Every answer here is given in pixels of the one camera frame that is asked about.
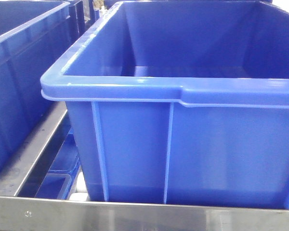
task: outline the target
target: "crate lip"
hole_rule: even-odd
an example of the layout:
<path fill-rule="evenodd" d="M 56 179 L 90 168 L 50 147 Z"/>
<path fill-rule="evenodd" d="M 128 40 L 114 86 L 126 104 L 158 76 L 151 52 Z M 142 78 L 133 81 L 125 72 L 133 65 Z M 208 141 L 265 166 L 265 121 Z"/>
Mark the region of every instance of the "crate lip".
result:
<path fill-rule="evenodd" d="M 28 0 L 28 1 L 22 1 L 22 0 L 0 0 L 0 2 L 37 2 L 35 0 Z M 60 1 L 42 1 L 42 2 L 60 2 Z M 60 11 L 61 9 L 65 8 L 66 6 L 68 6 L 70 3 L 67 1 L 61 1 L 61 4 L 59 4 L 58 6 L 50 9 L 49 11 L 46 11 L 42 14 L 40 14 L 39 16 L 13 28 L 12 30 L 9 30 L 7 32 L 5 32 L 4 34 L 0 35 L 0 43 L 4 42 L 6 39 L 18 34 L 19 32 L 29 28 L 30 26 L 32 26 L 33 24 L 35 24 L 38 21 L 41 21 L 44 18 L 47 18 L 49 15 Z"/>
<path fill-rule="evenodd" d="M 263 1 L 257 2 L 284 10 Z M 200 78 L 192 77 L 125 77 L 125 76 L 72 76 L 64 73 L 77 57 L 86 49 L 109 19 L 123 4 L 134 1 L 117 2 L 89 30 L 74 43 L 51 68 L 41 77 L 42 95 L 53 101 L 111 101 L 111 102 L 177 102 L 187 107 L 193 106 L 231 106 L 231 107 L 270 107 L 289 108 L 289 103 L 268 102 L 267 96 L 289 96 L 289 79 L 276 78 Z M 223 102 L 204 103 L 195 97 L 206 94 L 224 96 L 236 94 L 239 97 L 260 96 L 259 102 Z"/>

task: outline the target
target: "metal shelf frame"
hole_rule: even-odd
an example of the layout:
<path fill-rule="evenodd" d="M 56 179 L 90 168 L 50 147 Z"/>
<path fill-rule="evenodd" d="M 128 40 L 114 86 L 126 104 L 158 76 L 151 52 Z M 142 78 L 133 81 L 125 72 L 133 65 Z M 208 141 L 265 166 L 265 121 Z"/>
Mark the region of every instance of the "metal shelf frame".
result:
<path fill-rule="evenodd" d="M 65 104 L 55 103 L 0 173 L 0 231 L 289 231 L 289 210 L 21 197 L 34 194 L 28 182 L 43 179 L 37 172 L 50 166 L 69 128 Z"/>

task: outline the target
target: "metal surface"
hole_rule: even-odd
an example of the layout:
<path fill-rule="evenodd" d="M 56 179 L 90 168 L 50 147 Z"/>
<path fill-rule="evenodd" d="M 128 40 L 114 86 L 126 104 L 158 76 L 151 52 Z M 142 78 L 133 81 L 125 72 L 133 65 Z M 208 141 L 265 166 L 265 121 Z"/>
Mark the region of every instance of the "metal surface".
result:
<path fill-rule="evenodd" d="M 289 231 L 289 210 L 0 197 L 0 231 Z"/>
<path fill-rule="evenodd" d="M 52 141 L 60 140 L 59 138 L 54 139 L 54 137 L 58 132 L 58 128 L 62 126 L 64 119 L 66 119 L 66 115 L 65 103 L 55 103 L 51 111 L 30 133 L 24 144 L 0 173 L 0 196 L 16 196 L 19 194 L 41 156 L 49 156 L 45 154 L 49 144 Z M 62 135 L 56 137 L 64 139 L 64 132 L 62 133 Z"/>

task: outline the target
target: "blue plastic tray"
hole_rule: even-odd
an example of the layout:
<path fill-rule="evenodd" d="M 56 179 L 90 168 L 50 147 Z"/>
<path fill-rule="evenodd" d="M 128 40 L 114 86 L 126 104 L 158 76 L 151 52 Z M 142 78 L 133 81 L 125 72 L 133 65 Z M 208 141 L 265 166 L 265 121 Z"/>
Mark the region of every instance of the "blue plastic tray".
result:
<path fill-rule="evenodd" d="M 74 180 L 79 170 L 80 162 L 73 134 L 69 133 L 63 142 L 48 173 L 69 174 Z"/>
<path fill-rule="evenodd" d="M 39 78 L 71 44 L 68 17 L 66 2 L 0 1 L 0 169 L 51 105 Z"/>
<path fill-rule="evenodd" d="M 118 2 L 41 83 L 67 101 L 92 200 L 289 208 L 279 8 Z"/>
<path fill-rule="evenodd" d="M 68 174 L 46 174 L 35 198 L 61 199 L 68 197 L 72 185 L 71 176 Z"/>

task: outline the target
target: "blue plastic crate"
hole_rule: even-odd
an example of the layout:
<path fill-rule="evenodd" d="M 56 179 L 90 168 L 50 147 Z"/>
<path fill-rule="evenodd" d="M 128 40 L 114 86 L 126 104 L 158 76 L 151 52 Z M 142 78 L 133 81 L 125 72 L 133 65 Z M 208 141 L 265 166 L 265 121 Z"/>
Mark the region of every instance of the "blue plastic crate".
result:
<path fill-rule="evenodd" d="M 118 2 L 41 83 L 92 200 L 289 208 L 289 13 L 272 4 Z"/>
<path fill-rule="evenodd" d="M 70 15 L 69 19 L 70 35 L 71 41 L 75 42 L 86 31 L 85 16 L 83 12 L 83 0 L 65 0 L 65 1 L 70 3 L 68 8 Z"/>
<path fill-rule="evenodd" d="M 80 162 L 74 136 L 69 132 L 48 173 L 68 174 L 75 179 Z"/>
<path fill-rule="evenodd" d="M 47 173 L 35 198 L 65 200 L 68 197 L 71 185 L 70 175 Z"/>
<path fill-rule="evenodd" d="M 39 79 L 71 44 L 68 18 L 66 2 L 0 1 L 0 169 L 51 105 Z"/>

